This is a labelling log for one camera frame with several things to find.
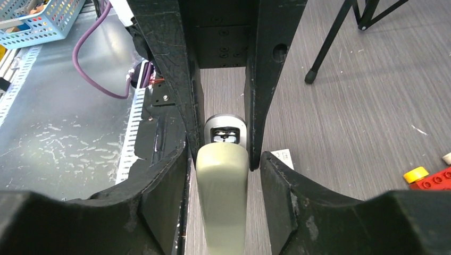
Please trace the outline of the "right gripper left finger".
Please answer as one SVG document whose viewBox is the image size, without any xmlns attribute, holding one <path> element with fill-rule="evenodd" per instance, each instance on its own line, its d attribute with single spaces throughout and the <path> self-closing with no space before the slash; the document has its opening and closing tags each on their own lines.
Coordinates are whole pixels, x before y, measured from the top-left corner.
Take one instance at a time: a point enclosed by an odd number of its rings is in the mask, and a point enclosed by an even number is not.
<svg viewBox="0 0 451 255">
<path fill-rule="evenodd" d="M 1 192 L 1 254 L 183 254 L 188 150 L 86 200 Z"/>
</svg>

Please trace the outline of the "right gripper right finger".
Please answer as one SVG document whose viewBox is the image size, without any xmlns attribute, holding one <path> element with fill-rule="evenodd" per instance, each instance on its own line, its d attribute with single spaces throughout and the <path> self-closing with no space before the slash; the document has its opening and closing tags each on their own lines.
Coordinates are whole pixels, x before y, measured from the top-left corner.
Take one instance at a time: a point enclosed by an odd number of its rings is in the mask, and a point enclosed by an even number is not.
<svg viewBox="0 0 451 255">
<path fill-rule="evenodd" d="M 362 201 L 266 151 L 261 186 L 273 254 L 450 254 L 450 192 L 395 190 Z"/>
</svg>

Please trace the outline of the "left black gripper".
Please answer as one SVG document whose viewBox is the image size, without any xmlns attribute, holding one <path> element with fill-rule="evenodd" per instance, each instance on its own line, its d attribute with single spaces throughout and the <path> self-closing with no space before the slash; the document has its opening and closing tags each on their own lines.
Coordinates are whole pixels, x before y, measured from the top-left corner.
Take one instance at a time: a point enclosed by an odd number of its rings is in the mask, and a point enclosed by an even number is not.
<svg viewBox="0 0 451 255">
<path fill-rule="evenodd" d="M 249 169 L 260 165 L 266 117 L 306 1 L 129 1 L 182 117 L 192 159 L 204 145 L 199 69 L 246 66 Z"/>
</svg>

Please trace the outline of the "white staple box sleeve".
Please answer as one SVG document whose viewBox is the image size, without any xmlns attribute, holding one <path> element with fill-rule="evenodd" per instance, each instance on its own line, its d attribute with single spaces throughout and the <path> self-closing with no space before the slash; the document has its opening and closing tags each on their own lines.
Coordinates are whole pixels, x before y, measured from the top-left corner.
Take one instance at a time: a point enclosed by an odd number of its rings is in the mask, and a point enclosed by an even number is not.
<svg viewBox="0 0 451 255">
<path fill-rule="evenodd" d="M 292 157 L 289 149 L 281 149 L 271 152 L 275 155 L 279 160 L 281 160 L 285 165 L 287 165 L 290 169 L 294 170 Z"/>
</svg>

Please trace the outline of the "white and green stapler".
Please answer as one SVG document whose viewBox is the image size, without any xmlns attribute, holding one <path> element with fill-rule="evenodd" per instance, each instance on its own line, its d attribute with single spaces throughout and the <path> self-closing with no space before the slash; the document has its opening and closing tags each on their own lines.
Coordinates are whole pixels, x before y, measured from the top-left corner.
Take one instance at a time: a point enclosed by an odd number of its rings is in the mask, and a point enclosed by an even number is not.
<svg viewBox="0 0 451 255">
<path fill-rule="evenodd" d="M 196 180 L 210 254 L 244 254 L 246 236 L 247 128 L 232 114 L 211 116 L 196 159 Z"/>
</svg>

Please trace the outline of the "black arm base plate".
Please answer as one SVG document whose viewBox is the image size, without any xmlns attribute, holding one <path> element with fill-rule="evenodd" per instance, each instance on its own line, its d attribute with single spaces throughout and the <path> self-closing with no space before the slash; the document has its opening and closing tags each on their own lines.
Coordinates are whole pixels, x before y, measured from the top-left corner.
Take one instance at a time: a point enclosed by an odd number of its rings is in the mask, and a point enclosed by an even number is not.
<svg viewBox="0 0 451 255">
<path fill-rule="evenodd" d="M 184 141 L 185 127 L 165 82 L 144 92 L 134 149 L 140 163 L 152 166 Z"/>
</svg>

